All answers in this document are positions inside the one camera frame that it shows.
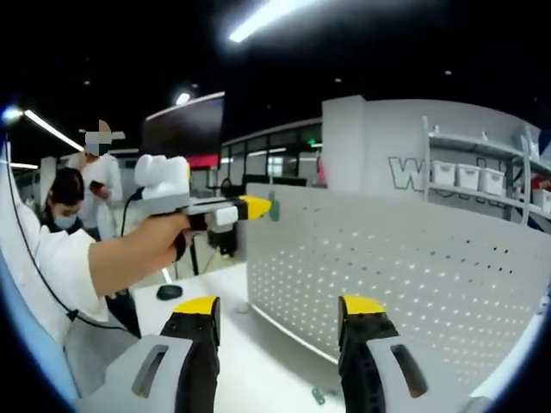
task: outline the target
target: perforated metal panel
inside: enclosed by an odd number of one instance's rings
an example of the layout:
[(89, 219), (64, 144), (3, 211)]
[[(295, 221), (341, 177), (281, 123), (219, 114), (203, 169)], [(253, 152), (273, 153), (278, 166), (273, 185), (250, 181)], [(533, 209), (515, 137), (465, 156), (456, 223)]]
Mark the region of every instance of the perforated metal panel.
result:
[(471, 391), (517, 342), (551, 274), (551, 237), (500, 219), (315, 188), (248, 192), (279, 208), (247, 223), (250, 302), (335, 359), (337, 297), (359, 294)]

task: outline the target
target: smartphone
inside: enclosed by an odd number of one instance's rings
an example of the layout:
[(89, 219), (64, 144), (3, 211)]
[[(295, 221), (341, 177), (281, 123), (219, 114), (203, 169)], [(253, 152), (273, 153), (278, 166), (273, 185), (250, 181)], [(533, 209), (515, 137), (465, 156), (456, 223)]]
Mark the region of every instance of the smartphone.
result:
[(98, 181), (90, 182), (90, 189), (99, 189), (99, 188), (104, 187), (104, 186), (105, 186), (105, 184), (100, 183)]

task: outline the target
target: computer mouse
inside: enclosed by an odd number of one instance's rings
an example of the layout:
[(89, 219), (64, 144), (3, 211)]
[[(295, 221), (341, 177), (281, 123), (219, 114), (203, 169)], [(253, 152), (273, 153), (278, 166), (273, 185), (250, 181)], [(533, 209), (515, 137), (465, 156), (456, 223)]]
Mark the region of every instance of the computer mouse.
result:
[(167, 284), (165, 286), (161, 286), (157, 290), (157, 298), (161, 301), (167, 301), (169, 299), (177, 299), (178, 297), (182, 297), (182, 288), (180, 286), (175, 286), (172, 284)]

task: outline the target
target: shelf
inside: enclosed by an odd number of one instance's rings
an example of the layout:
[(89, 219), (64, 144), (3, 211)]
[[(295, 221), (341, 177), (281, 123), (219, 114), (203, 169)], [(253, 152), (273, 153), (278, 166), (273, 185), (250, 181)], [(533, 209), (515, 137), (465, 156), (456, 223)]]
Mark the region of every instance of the shelf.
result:
[(545, 213), (544, 211), (537, 211), (535, 209), (530, 208), (530, 213), (533, 213), (534, 215), (538, 215), (542, 218), (548, 219), (551, 221), (551, 214)]
[(520, 200), (513, 200), (504, 196), (497, 196), (492, 194), (487, 194), (486, 192), (473, 191), (472, 189), (465, 189), (459, 187), (449, 187), (448, 185), (438, 185), (433, 182), (429, 184), (429, 189), (435, 191), (449, 191), (455, 192), (456, 194), (464, 194), (469, 196), (474, 196), (476, 198), (484, 198), (486, 200), (493, 200), (499, 202), (500, 204), (510, 205), (511, 207), (524, 208), (524, 203)]
[(551, 176), (551, 164), (543, 163), (542, 161), (536, 161), (535, 159), (530, 159), (530, 168), (535, 174)]
[(468, 136), (453, 135), (449, 133), (429, 133), (430, 145), (441, 149), (453, 149), (456, 151), (475, 152), (477, 154), (493, 157), (500, 160), (522, 159), (524, 156), (512, 146), (501, 145), (491, 140), (482, 138), (470, 138)]

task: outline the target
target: table surface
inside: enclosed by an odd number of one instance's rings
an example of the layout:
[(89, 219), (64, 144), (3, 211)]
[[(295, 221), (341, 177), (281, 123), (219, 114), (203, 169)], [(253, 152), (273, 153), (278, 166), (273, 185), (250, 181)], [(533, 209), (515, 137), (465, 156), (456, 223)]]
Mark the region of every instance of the table surface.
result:
[[(176, 281), (183, 296), (156, 298), (158, 286), (134, 291), (142, 335), (158, 334), (172, 310), (197, 297), (220, 297), (220, 376), (214, 411), (243, 413), (345, 412), (337, 367), (247, 310), (246, 264)], [(534, 316), (517, 345), (471, 396), (495, 399), (517, 371), (542, 324)], [(313, 390), (333, 393), (320, 405)]]

